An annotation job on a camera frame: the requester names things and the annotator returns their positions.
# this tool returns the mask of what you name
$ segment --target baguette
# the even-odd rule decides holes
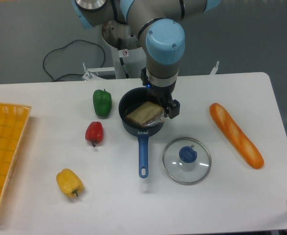
[[[128,114],[126,119],[141,127],[146,127],[153,125],[153,123],[157,123],[163,112],[163,107],[160,105],[146,101]]]
[[[230,114],[218,103],[210,106],[210,114],[229,142],[240,153],[243,159],[254,169],[264,165],[264,160],[255,145],[243,133]]]

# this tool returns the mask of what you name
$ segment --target pot lid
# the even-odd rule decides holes
[[[163,166],[179,184],[194,185],[202,181],[212,165],[208,149],[200,141],[183,137],[171,141],[165,148]]]

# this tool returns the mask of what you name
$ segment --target lid rim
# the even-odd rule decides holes
[[[175,142],[177,142],[177,141],[182,141],[182,140],[188,140],[188,141],[194,141],[194,142],[196,142],[196,143],[199,144],[202,148],[204,148],[204,150],[206,151],[206,153],[207,153],[207,155],[208,155],[209,166],[208,166],[207,172],[206,172],[200,179],[198,179],[198,180],[196,180],[196,181],[185,182],[185,181],[181,181],[181,180],[179,180],[179,179],[176,179],[174,176],[172,176],[172,175],[168,172],[168,170],[167,170],[167,168],[166,168],[166,166],[165,166],[165,154],[166,154],[166,151],[168,150],[169,146],[171,146],[173,143],[175,143]],[[210,152],[208,151],[208,149],[207,149],[207,148],[205,147],[205,145],[204,145],[203,143],[201,143],[200,141],[198,141],[198,140],[196,140],[196,139],[194,139],[194,138],[190,138],[190,137],[180,137],[180,138],[176,138],[176,139],[172,140],[171,142],[169,142],[169,143],[167,144],[167,146],[165,147],[164,152],[163,152],[162,163],[163,163],[163,167],[164,167],[166,173],[169,175],[169,177],[170,177],[172,180],[174,180],[175,182],[177,182],[177,183],[179,183],[179,184],[181,184],[181,185],[190,186],[190,185],[196,185],[196,184],[200,183],[201,181],[203,181],[203,180],[206,178],[206,176],[208,175],[208,173],[209,173],[210,170],[211,170],[212,158],[211,158],[211,154],[210,154]]]

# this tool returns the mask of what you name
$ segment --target yellow basket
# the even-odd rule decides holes
[[[0,203],[31,106],[0,103]]]

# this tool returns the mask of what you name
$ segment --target black saucepan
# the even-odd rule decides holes
[[[148,142],[149,137],[156,134],[163,126],[160,122],[151,127],[140,127],[125,119],[126,115],[134,111],[146,101],[158,103],[157,98],[149,95],[148,88],[140,87],[127,92],[119,102],[119,115],[122,119],[123,126],[130,134],[138,137],[139,142],[139,176],[147,178],[149,175],[149,157],[148,157]]]

